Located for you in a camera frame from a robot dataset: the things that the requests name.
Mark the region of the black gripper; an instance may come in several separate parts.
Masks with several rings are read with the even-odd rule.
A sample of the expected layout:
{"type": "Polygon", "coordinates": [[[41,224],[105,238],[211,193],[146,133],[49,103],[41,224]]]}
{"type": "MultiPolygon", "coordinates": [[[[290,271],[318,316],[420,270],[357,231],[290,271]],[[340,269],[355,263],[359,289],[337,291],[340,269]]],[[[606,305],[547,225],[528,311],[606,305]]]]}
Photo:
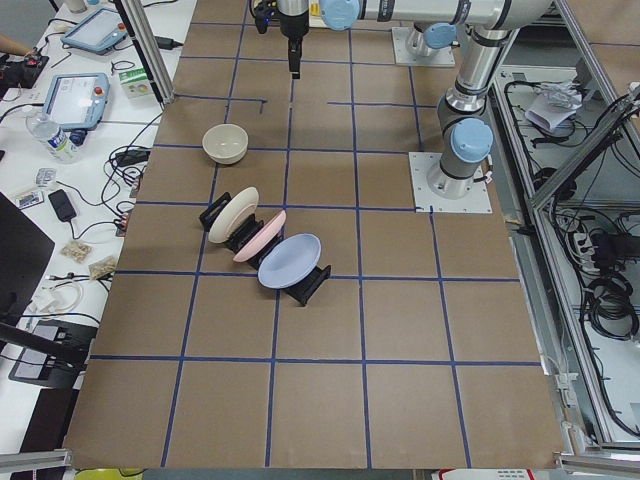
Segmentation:
{"type": "Polygon", "coordinates": [[[291,78],[301,77],[303,37],[306,35],[306,0],[278,0],[281,33],[288,39],[288,66],[291,78]]]}

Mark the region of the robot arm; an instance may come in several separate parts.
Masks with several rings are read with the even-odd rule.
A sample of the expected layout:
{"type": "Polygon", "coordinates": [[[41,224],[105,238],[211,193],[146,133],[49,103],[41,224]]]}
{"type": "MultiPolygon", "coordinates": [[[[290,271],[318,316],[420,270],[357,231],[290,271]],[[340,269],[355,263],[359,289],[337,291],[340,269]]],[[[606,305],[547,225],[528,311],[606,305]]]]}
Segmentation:
{"type": "Polygon", "coordinates": [[[407,51],[418,57],[428,57],[450,47],[457,40],[457,28],[444,22],[415,23],[405,44],[407,51]]]}
{"type": "Polygon", "coordinates": [[[497,68],[502,64],[517,31],[541,17],[548,1],[321,1],[323,22],[336,31],[358,20],[447,23],[469,25],[471,35],[455,83],[442,97],[438,117],[444,151],[427,174],[437,195],[457,200],[471,188],[474,174],[487,158],[493,133],[478,113],[497,68]]]}

